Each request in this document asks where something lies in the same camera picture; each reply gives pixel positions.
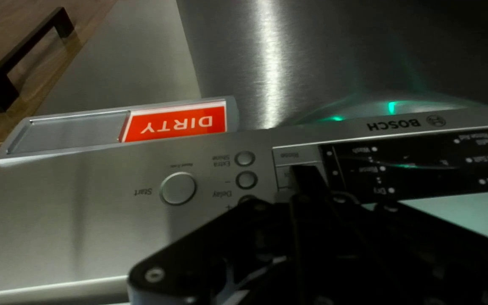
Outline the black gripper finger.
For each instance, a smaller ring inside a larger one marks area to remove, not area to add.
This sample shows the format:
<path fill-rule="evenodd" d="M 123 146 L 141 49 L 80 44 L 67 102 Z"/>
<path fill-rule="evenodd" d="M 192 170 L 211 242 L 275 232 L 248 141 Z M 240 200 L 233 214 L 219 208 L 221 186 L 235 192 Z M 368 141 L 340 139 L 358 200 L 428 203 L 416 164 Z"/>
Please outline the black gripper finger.
<path fill-rule="evenodd" d="M 291 200 L 301 298 L 306 305 L 368 305 L 365 247 L 335 208 L 333 192 L 316 166 L 292 166 Z"/>

